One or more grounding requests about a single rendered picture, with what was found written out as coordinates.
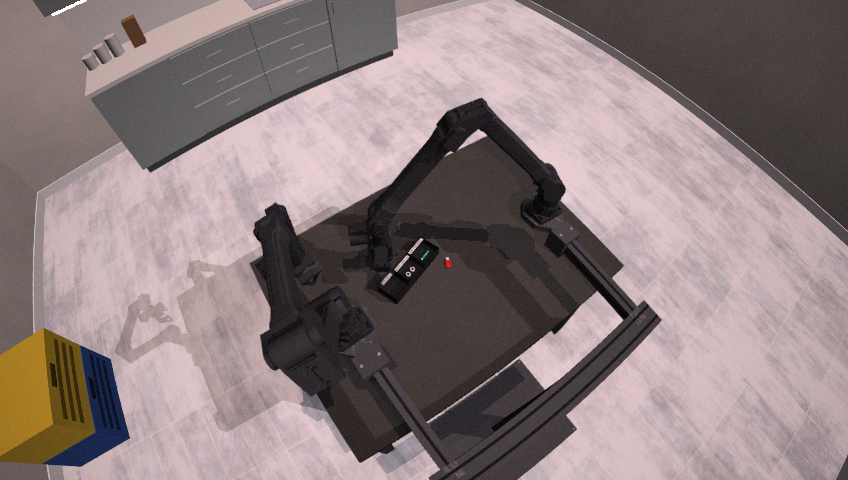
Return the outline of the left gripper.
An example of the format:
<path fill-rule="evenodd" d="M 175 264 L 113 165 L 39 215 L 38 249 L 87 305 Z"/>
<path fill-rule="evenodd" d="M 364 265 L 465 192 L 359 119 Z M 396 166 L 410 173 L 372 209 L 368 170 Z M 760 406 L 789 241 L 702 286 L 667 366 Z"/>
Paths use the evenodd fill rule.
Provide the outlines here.
<path fill-rule="evenodd" d="M 321 268 L 318 265 L 316 265 L 314 268 L 309 269 L 307 272 L 305 272 L 303 274 L 304 270 L 307 267 L 311 267 L 313 264 L 315 264 L 315 261 L 311 257 L 311 255 L 304 249 L 304 247 L 300 244 L 300 242 L 299 242 L 298 249 L 296 251 L 294 251 L 293 253 L 291 253 L 290 255 L 293 255 L 294 253 L 297 254 L 297 256 L 298 256 L 298 258 L 301 262 L 301 264 L 294 269 L 295 277 L 298 279 L 298 281 L 302 285 L 313 286 L 317 281 L 317 277 L 321 272 Z M 313 278 L 312 282 L 309 281 L 311 278 Z"/>

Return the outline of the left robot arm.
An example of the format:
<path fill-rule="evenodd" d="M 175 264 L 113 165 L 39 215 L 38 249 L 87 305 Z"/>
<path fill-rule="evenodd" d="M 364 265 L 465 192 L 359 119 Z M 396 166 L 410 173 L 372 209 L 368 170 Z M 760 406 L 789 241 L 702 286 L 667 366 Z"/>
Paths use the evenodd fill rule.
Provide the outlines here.
<path fill-rule="evenodd" d="M 337 362 L 338 346 L 344 352 L 371 333 L 374 326 L 360 306 L 352 309 L 339 286 L 302 308 L 293 270 L 301 262 L 296 253 L 290 255 L 297 250 L 299 239 L 290 218 L 285 216 L 285 206 L 274 203 L 265 209 L 265 214 L 254 223 L 253 230 L 264 258 L 255 266 L 267 281 L 270 302 L 270 329 L 260 335 L 263 357 L 272 370 L 280 369 L 314 396 L 328 385 L 346 379 L 346 372 Z"/>

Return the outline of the black three-compartment bin rack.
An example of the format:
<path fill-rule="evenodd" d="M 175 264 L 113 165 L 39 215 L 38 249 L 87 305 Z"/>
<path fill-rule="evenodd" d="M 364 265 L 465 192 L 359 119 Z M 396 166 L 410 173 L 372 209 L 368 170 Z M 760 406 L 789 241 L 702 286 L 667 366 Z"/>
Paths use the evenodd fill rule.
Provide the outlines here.
<path fill-rule="evenodd" d="M 421 260 L 427 250 L 430 252 Z M 395 268 L 377 285 L 378 292 L 398 304 L 438 254 L 439 248 L 420 236 Z M 414 272 L 410 271 L 411 267 L 415 268 Z M 407 272 L 411 273 L 410 277 L 406 276 Z"/>

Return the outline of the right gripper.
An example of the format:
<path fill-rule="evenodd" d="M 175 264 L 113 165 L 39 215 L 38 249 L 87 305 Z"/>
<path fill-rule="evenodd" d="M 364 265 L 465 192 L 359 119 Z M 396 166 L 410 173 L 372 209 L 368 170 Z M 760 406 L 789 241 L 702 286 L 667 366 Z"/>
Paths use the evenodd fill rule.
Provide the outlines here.
<path fill-rule="evenodd" d="M 388 244 L 388 242 L 386 244 Z M 388 263 L 391 260 L 393 260 L 393 255 L 398 256 L 398 241 L 397 241 L 397 238 L 391 238 L 391 242 L 392 242 L 392 256 L 388 256 L 388 258 L 389 258 Z M 384 245 L 386 245 L 386 244 L 384 244 Z M 384 246 L 384 245 L 377 245 L 377 244 L 375 244 L 375 245 L 376 246 Z M 369 241 L 369 244 L 367 244 L 367 255 L 368 255 L 368 257 L 372 256 L 371 249 L 370 249 L 370 241 Z M 374 256 L 372 256 L 372 259 L 374 260 Z"/>

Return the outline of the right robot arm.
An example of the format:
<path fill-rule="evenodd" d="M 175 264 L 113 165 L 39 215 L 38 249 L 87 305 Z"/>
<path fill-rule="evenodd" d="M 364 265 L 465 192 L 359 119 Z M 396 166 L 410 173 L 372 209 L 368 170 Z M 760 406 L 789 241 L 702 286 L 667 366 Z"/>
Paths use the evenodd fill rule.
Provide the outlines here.
<path fill-rule="evenodd" d="M 370 236 L 377 245 L 384 245 L 389 241 L 384 246 L 376 246 L 371 241 L 375 271 L 379 274 L 389 272 L 388 256 L 392 255 L 392 242 L 391 238 L 389 240 L 388 225 L 400 206 L 447 153 L 455 153 L 478 129 L 489 136 L 539 184 L 532 182 L 539 187 L 536 190 L 539 196 L 536 195 L 534 201 L 525 206 L 524 211 L 528 215 L 543 225 L 561 215 L 563 211 L 557 202 L 565 194 L 566 188 L 556 169 L 552 164 L 540 160 L 489 108 L 483 98 L 453 108 L 442 118 L 423 147 L 392 184 L 368 207 L 368 220 L 348 226 L 351 246 L 369 244 Z M 444 138 L 445 136 L 448 137 Z"/>

